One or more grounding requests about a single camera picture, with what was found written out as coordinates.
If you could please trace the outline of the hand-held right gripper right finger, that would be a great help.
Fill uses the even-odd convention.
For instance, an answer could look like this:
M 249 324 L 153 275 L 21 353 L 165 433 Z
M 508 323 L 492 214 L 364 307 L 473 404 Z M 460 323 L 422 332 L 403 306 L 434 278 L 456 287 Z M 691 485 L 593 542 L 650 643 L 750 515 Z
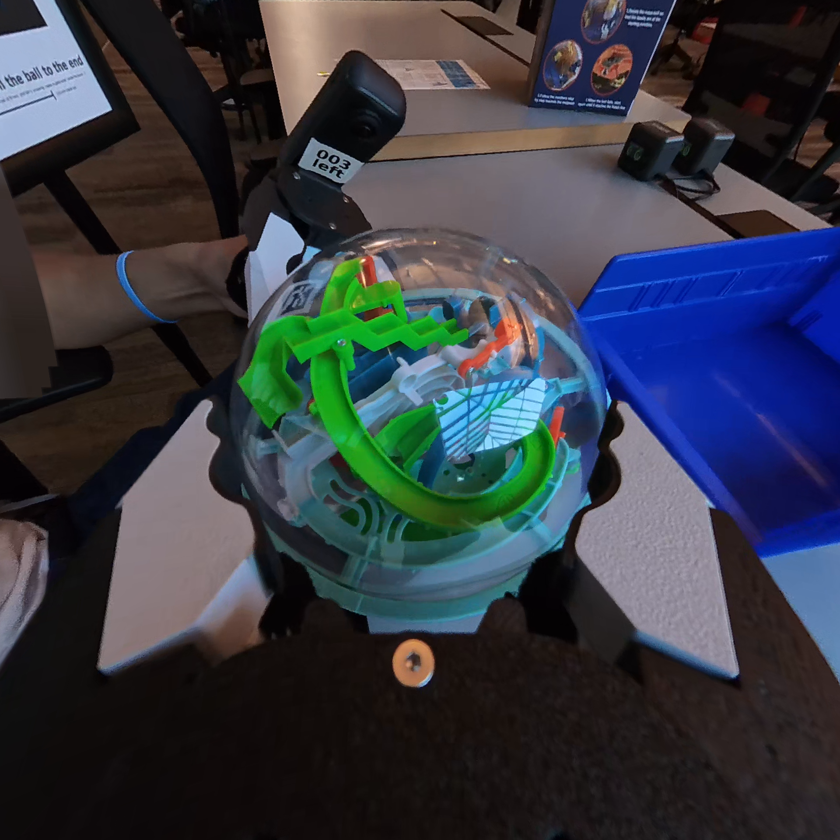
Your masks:
M 565 544 L 579 639 L 611 664 L 640 646 L 737 679 L 711 504 L 627 403 L 613 403 L 604 433 L 604 495 Z

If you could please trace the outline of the small black charger block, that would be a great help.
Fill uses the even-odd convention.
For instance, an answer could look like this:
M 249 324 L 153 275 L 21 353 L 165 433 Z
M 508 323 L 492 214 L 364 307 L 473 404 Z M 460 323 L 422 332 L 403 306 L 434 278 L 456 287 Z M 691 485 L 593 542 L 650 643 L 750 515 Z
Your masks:
M 722 123 L 694 117 L 683 132 L 684 143 L 673 163 L 674 170 L 688 177 L 712 175 L 735 140 L 735 133 Z
M 617 167 L 640 182 L 651 182 L 666 175 L 685 137 L 659 121 L 637 122 L 630 130 Z

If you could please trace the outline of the flat black device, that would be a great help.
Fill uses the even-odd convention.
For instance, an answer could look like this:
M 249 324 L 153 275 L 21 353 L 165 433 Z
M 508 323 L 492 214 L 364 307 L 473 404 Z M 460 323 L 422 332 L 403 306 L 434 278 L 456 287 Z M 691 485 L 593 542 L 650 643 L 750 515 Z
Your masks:
M 720 214 L 716 219 L 734 238 L 757 238 L 800 232 L 798 227 L 765 209 Z

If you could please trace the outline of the blue plastic bin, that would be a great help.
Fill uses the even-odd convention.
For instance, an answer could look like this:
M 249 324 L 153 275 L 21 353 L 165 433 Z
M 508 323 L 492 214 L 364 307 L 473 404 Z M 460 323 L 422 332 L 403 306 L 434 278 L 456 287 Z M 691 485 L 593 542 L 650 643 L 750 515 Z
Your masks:
M 628 403 L 761 557 L 839 540 L 839 231 L 619 255 L 582 302 Z

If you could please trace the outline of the dark blue printed box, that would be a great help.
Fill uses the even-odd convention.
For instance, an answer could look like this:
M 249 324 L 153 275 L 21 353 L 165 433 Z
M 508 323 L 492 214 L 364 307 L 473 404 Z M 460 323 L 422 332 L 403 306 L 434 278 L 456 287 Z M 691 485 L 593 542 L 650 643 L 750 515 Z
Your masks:
M 675 5 L 542 2 L 528 73 L 528 106 L 625 118 Z

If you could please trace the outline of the white shirt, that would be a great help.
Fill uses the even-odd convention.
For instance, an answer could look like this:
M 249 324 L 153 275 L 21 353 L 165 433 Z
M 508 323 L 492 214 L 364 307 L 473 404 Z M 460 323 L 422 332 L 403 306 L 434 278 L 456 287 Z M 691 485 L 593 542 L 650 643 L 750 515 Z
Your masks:
M 27 521 L 1 520 L 1 663 L 43 601 L 48 547 L 42 528 Z

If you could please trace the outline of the printed paper sheet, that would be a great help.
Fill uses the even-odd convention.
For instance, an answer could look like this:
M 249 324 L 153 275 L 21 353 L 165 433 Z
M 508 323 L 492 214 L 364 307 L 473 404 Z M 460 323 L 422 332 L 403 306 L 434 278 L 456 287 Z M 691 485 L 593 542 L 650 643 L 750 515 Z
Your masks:
M 462 59 L 375 59 L 404 91 L 488 90 Z

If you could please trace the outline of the blue wristband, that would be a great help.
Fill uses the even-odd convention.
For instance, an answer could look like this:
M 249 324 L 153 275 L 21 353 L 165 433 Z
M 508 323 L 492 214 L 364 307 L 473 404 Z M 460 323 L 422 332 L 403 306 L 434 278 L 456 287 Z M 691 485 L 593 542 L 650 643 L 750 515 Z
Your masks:
M 133 306 L 140 312 L 140 314 L 142 314 L 145 318 L 150 320 L 153 324 L 174 326 L 175 324 L 177 324 L 177 320 L 168 320 L 157 316 L 155 313 L 152 312 L 152 310 L 148 309 L 148 307 L 143 303 L 136 291 L 133 289 L 127 272 L 128 258 L 133 253 L 133 250 L 123 251 L 117 256 L 115 260 L 115 274 L 117 276 L 119 285 L 123 293 L 130 300 Z

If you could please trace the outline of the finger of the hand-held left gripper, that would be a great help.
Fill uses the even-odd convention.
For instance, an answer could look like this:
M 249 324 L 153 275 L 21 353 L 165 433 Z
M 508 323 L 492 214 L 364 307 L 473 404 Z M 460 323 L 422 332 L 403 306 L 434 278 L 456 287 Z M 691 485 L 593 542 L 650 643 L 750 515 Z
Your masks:
M 248 321 L 280 287 L 289 274 L 310 258 L 296 229 L 286 219 L 270 213 L 262 229 L 257 246 L 250 250 L 245 263 L 245 289 Z

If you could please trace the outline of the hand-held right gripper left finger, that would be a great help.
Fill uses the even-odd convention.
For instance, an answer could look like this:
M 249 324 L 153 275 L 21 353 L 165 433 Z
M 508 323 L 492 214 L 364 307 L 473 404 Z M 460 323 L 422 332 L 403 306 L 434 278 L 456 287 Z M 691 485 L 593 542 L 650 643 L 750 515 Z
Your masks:
M 121 502 L 98 668 L 194 646 L 218 664 L 265 641 L 270 600 L 246 508 L 223 496 L 218 405 L 200 402 Z

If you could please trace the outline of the clear plastic maze ball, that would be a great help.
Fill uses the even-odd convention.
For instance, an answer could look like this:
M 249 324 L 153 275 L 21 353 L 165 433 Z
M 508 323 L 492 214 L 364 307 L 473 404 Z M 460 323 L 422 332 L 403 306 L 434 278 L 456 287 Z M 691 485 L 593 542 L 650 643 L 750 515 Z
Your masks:
M 609 407 L 571 301 L 472 234 L 373 230 L 259 310 L 230 426 L 283 560 L 373 632 L 476 625 L 590 500 Z

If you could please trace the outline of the white printed paper sign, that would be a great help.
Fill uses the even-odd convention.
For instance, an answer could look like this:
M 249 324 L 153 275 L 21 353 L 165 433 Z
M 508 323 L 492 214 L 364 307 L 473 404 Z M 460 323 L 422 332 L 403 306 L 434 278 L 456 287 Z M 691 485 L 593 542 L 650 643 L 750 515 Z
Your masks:
M 79 2 L 1 2 L 1 158 L 12 196 L 139 129 Z

